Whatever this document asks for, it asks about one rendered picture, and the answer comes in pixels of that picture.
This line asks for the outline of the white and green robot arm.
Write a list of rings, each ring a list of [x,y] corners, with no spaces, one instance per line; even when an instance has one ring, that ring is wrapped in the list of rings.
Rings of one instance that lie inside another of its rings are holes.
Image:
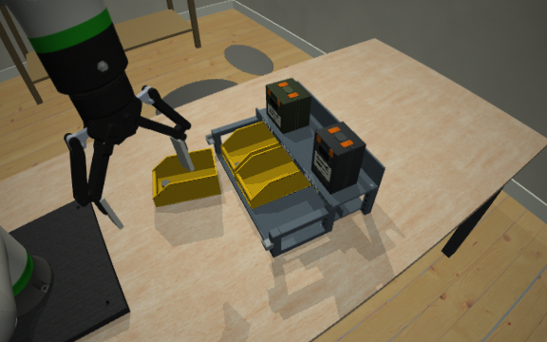
[[[102,88],[128,65],[104,0],[0,0],[2,6],[13,14],[61,94]],[[17,320],[44,304],[53,282],[49,263],[30,256],[0,226],[0,342],[9,342]]]

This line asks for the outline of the yellow open-front bin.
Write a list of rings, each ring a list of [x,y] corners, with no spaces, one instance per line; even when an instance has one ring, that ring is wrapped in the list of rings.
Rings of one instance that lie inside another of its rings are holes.
[[[251,209],[311,186],[281,145],[252,155],[235,175]]]
[[[223,159],[234,175],[252,155],[280,145],[269,128],[260,122],[237,129],[220,148]],[[235,162],[239,164],[235,166]]]
[[[178,155],[167,156],[152,170],[156,207],[221,195],[213,147],[188,153],[192,172],[180,165]],[[164,180],[170,183],[162,188]]]

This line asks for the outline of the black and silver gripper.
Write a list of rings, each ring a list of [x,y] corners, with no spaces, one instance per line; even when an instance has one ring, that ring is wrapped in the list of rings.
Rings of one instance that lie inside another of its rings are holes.
[[[181,166],[191,172],[195,170],[184,133],[191,124],[163,101],[155,88],[144,85],[136,96],[124,71],[102,88],[68,96],[84,123],[84,129],[64,135],[70,156],[73,198],[83,207],[94,202],[120,230],[123,224],[102,196],[109,157],[115,144],[119,145],[136,134],[138,127],[150,129],[170,136]],[[154,106],[174,122],[175,127],[142,117],[142,103]],[[87,181],[84,149],[89,137],[94,139],[94,152]]]

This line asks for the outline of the dark green case with orange latches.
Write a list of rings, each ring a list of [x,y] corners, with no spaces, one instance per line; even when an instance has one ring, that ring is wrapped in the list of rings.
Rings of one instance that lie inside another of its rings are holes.
[[[267,115],[282,134],[310,125],[311,95],[294,79],[266,85]]]

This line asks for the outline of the dark grey case with orange patches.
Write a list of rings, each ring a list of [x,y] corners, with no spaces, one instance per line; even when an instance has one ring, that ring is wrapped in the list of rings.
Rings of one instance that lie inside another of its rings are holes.
[[[344,123],[314,131],[311,171],[330,194],[357,183],[366,144]]]

